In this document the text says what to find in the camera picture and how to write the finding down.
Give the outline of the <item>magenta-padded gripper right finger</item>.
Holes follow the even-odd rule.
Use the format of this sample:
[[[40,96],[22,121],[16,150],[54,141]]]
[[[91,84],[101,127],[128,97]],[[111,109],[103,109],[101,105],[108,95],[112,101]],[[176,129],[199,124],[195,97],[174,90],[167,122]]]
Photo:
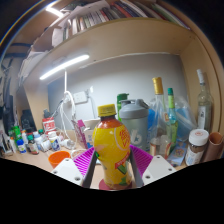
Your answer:
[[[130,150],[130,162],[137,186],[148,185],[176,171],[161,155],[151,156],[133,145]]]

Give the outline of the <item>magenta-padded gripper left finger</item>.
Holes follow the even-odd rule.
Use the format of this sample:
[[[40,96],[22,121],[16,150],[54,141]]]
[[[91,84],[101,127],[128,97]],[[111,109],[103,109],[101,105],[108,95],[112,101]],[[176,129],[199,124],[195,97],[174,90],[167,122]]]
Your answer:
[[[97,162],[94,148],[75,149],[70,157],[63,159],[52,174],[84,188],[99,188],[99,172],[95,169]]]

